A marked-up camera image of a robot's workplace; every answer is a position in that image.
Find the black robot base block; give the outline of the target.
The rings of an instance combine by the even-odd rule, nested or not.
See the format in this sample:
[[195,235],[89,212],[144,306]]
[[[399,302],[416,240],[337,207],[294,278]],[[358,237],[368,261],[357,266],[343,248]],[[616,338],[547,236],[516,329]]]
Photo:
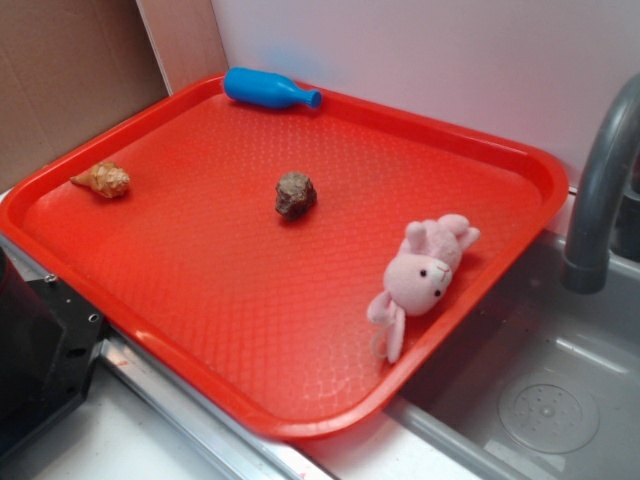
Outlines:
[[83,403],[104,315],[63,280],[27,281],[1,254],[1,459]]

